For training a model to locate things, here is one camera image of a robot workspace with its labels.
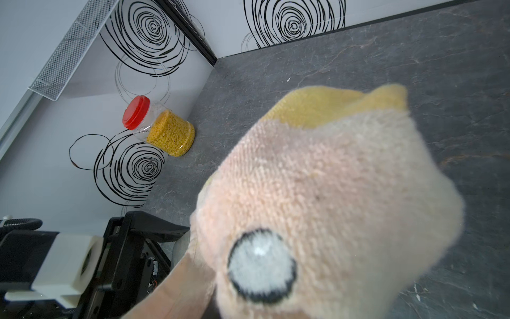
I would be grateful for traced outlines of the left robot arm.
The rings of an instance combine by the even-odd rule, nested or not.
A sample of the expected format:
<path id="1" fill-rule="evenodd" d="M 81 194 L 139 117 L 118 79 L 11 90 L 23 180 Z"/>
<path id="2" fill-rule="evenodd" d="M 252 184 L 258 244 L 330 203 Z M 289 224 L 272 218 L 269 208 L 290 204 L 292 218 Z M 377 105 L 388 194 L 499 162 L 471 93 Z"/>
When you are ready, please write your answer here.
<path id="1" fill-rule="evenodd" d="M 120 318 L 170 274 L 161 244 L 188 228 L 131 211 L 100 237 L 1 230 L 2 318 Z"/>

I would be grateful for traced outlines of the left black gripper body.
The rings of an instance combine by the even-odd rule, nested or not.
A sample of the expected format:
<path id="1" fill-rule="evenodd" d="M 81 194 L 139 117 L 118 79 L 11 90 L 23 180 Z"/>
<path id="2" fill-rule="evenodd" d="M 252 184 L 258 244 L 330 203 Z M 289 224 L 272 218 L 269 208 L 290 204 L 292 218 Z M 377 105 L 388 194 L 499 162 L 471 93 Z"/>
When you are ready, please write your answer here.
<path id="1" fill-rule="evenodd" d="M 170 273 L 159 244 L 176 242 L 188 230 L 143 211 L 110 219 L 96 272 L 73 317 L 121 318 Z"/>

